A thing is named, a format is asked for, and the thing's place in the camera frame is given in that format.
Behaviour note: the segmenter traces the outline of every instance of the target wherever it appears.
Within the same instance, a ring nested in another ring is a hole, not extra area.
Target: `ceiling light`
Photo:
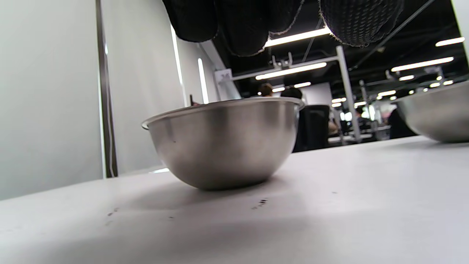
[[[393,94],[396,94],[396,91],[395,91],[395,90],[388,91],[388,92],[378,93],[378,96],[388,96],[388,95],[393,95]]]
[[[446,46],[446,45],[451,45],[451,44],[456,44],[456,43],[461,43],[464,42],[466,39],[464,37],[462,38],[456,38],[456,39],[448,39],[448,40],[443,40],[438,42],[435,46],[441,47],[441,46]]]
[[[399,80],[400,81],[407,81],[407,80],[412,80],[413,78],[415,78],[414,75],[409,75],[409,76],[401,77],[401,78],[399,78]]]
[[[340,103],[340,102],[345,102],[347,101],[347,98],[338,98],[338,99],[334,99],[332,100],[332,103]]]
[[[258,76],[256,76],[256,80],[262,80],[262,79],[268,79],[268,78],[273,78],[273,77],[278,77],[278,76],[284,76],[284,75],[287,75],[287,74],[297,73],[297,72],[306,71],[306,70],[319,69],[319,68],[325,67],[326,65],[327,65],[326,62],[322,62],[322,63],[317,63],[317,64],[298,67],[298,68],[291,68],[291,69],[288,69],[288,70],[276,71],[276,72],[272,72],[272,73],[258,75]]]
[[[301,88],[301,87],[306,87],[306,86],[310,86],[310,85],[311,85],[311,82],[306,82],[306,83],[295,85],[295,88]]]
[[[454,57],[448,57],[448,58],[438,59],[438,60],[433,60],[433,61],[428,61],[428,62],[419,62],[419,63],[409,64],[409,65],[394,67],[391,69],[391,71],[415,69],[415,68],[426,67],[430,65],[452,62],[453,60],[454,60]]]
[[[309,38],[313,38],[313,37],[317,37],[317,36],[321,36],[321,35],[327,35],[327,34],[331,34],[331,30],[329,28],[323,28],[323,29],[320,29],[320,30],[305,32],[305,33],[301,33],[301,34],[297,34],[297,35],[293,35],[293,36],[288,36],[288,37],[284,37],[284,38],[280,38],[280,39],[270,39],[265,44],[265,47],[271,47],[271,46],[274,46],[274,45],[284,44],[284,43],[297,41],[297,40],[302,40],[302,39],[309,39]]]
[[[276,92],[281,92],[281,91],[284,91],[284,90],[285,90],[285,87],[280,87],[280,88],[272,89],[272,92],[276,93]]]

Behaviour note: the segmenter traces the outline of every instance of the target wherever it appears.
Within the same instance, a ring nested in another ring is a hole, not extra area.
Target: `metal pole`
[[[106,178],[117,177],[117,154],[115,148],[114,122],[111,102],[111,88],[109,85],[109,71],[107,67],[107,46],[104,33],[104,22],[101,0],[96,0],[96,27],[98,34],[98,63],[99,63],[99,89],[101,93],[102,120],[104,132],[104,148],[106,163]]]
[[[398,26],[391,34],[389,34],[383,41],[381,41],[372,51],[365,55],[355,66],[350,68],[350,70],[355,70],[360,66],[364,61],[366,61],[373,53],[375,53],[379,48],[386,44],[392,37],[394,37],[399,31],[401,31],[407,24],[409,24],[414,18],[416,18],[422,11],[424,11],[429,5],[431,5],[435,0],[428,0],[424,3],[417,11],[415,11],[411,16],[409,16],[406,21],[404,21],[400,26]]]
[[[441,67],[437,68],[437,73],[438,73],[438,76],[441,77],[441,80],[439,81],[440,87],[445,86],[446,79],[445,79],[445,75],[443,74],[443,70],[441,69]]]
[[[315,61],[311,61],[311,62],[299,63],[299,64],[291,65],[289,67],[289,69],[294,69],[294,68],[299,68],[299,67],[304,67],[304,66],[310,66],[310,65],[313,65],[313,64],[318,64],[318,63],[323,63],[323,62],[337,61],[338,59],[339,58],[337,56],[335,56],[335,57],[324,58],[324,59],[315,60]],[[273,73],[273,72],[277,72],[277,71],[281,71],[281,70],[282,69],[264,70],[264,71],[259,71],[259,72],[234,76],[234,77],[231,77],[230,80],[224,80],[224,81],[237,81],[237,80],[247,79],[247,78],[255,77],[255,76],[258,76],[258,75]]]
[[[353,99],[352,85],[350,84],[350,78],[348,76],[347,61],[345,60],[344,48],[337,46],[337,57],[339,57],[340,73],[342,74],[342,80],[344,82],[345,97],[347,98],[348,108],[352,114],[352,128],[354,130],[355,140],[362,142],[360,135],[360,126],[356,117],[355,102]]]
[[[366,107],[366,109],[368,109],[368,116],[370,118],[370,123],[371,123],[371,125],[370,125],[371,133],[376,135],[375,125],[373,123],[373,120],[371,119],[371,111],[370,111],[370,103],[369,103],[370,100],[368,99],[368,94],[366,92],[366,83],[365,83],[365,81],[360,80],[360,88],[362,90],[362,97],[363,97],[363,101],[365,102],[365,107]]]

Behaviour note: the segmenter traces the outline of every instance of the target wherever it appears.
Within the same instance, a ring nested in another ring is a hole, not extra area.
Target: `stainless steel bowl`
[[[469,82],[396,100],[407,125],[441,142],[469,141]]]
[[[203,190],[267,180],[292,152],[294,98],[250,98],[188,107],[146,120],[158,155],[181,181]]]

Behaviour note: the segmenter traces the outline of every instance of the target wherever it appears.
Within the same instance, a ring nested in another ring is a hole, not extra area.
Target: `table surface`
[[[293,154],[243,190],[160,173],[32,194],[0,202],[0,263],[468,263],[468,156],[414,137]]]

